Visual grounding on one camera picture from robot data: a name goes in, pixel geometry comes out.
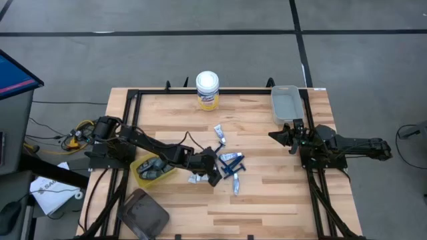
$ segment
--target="yellow label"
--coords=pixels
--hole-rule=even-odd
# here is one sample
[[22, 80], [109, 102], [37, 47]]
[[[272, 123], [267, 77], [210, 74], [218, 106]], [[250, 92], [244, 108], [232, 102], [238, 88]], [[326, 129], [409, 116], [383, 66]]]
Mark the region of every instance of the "yellow label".
[[218, 94], [211, 101], [202, 101], [200, 96], [197, 96], [197, 101], [199, 102], [200, 107], [206, 111], [212, 111], [218, 107], [220, 102], [220, 96]]

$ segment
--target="monitor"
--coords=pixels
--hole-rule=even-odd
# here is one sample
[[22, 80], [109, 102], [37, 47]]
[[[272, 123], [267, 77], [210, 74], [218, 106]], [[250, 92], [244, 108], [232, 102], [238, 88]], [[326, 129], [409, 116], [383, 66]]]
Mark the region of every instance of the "monitor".
[[42, 80], [0, 50], [0, 100], [42, 86]]

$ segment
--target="table leg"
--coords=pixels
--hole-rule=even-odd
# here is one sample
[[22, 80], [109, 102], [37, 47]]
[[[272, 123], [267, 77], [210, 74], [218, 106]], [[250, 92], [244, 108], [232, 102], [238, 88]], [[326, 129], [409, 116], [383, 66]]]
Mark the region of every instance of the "table leg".
[[56, 165], [47, 163], [37, 157], [26, 154], [21, 155], [19, 162], [20, 170], [30, 170], [37, 176], [46, 177], [61, 183], [86, 189], [89, 178], [70, 170], [60, 168]]

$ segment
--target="yellow cable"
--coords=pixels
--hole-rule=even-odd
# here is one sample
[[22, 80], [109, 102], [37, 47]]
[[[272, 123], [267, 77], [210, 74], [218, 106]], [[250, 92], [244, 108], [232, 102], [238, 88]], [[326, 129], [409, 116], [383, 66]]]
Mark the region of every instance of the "yellow cable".
[[[81, 121], [78, 125], [77, 125], [77, 127], [75, 128], [76, 130], [78, 130], [79, 129], [79, 127], [81, 127], [83, 124], [85, 124], [85, 123], [90, 123], [91, 125], [93, 125], [93, 126], [95, 126], [95, 124], [92, 122], [92, 121], [90, 121], [90, 120], [83, 120], [83, 121]], [[41, 152], [44, 152], [44, 153], [46, 153], [46, 154], [52, 154], [52, 155], [70, 155], [70, 154], [73, 154], [73, 153], [76, 153], [76, 152], [78, 152], [78, 151], [80, 151], [80, 150], [82, 150], [82, 149], [84, 149], [85, 147], [87, 147], [89, 144], [88, 143], [85, 143], [83, 146], [81, 146], [79, 149], [76, 149], [76, 150], [73, 150], [73, 151], [69, 151], [69, 152], [56, 152], [56, 151], [49, 151], [49, 150], [44, 150], [44, 149], [40, 149], [40, 151]], [[31, 146], [31, 145], [29, 145], [29, 144], [26, 144], [26, 143], [24, 143], [24, 146], [26, 146], [26, 147], [29, 147], [29, 148], [33, 148], [33, 146]]]

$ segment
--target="white lid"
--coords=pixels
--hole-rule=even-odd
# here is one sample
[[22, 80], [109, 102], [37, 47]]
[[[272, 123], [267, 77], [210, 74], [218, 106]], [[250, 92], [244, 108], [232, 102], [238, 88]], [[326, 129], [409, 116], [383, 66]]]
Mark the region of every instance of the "white lid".
[[204, 93], [211, 93], [216, 91], [216, 89], [220, 86], [220, 80], [218, 79], [218, 75], [216, 75], [212, 71], [202, 71], [195, 78], [195, 85], [197, 89]]

